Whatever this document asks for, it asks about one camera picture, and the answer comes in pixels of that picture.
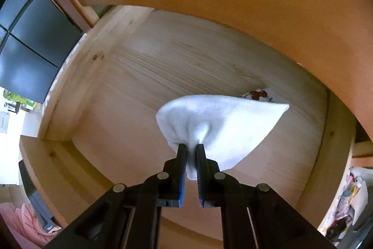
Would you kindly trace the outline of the plain white sock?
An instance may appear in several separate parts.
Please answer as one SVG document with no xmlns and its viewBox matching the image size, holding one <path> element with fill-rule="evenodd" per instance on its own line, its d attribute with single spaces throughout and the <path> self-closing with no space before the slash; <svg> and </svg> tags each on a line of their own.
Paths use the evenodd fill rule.
<svg viewBox="0 0 373 249">
<path fill-rule="evenodd" d="M 273 130 L 288 104 L 225 95 L 188 95 L 161 107 L 155 118 L 168 145 L 186 145 L 186 176 L 197 179 L 195 149 L 224 171 L 247 157 Z"/>
</svg>

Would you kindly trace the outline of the colourful toy pile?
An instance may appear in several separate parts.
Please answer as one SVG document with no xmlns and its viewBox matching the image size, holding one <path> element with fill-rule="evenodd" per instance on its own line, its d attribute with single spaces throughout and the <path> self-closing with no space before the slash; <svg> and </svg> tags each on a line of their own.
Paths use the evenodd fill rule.
<svg viewBox="0 0 373 249">
<path fill-rule="evenodd" d="M 322 233 L 336 248 L 360 248 L 371 229 L 372 169 L 353 167 Z"/>
</svg>

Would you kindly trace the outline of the dark blue cabinet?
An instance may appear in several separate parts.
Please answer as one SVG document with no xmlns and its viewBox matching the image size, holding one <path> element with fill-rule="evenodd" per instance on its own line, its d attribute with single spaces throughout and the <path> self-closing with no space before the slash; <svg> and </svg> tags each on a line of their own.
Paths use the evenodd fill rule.
<svg viewBox="0 0 373 249">
<path fill-rule="evenodd" d="M 1 87 L 43 103 L 82 34 L 52 0 L 5 0 L 1 7 Z"/>
</svg>

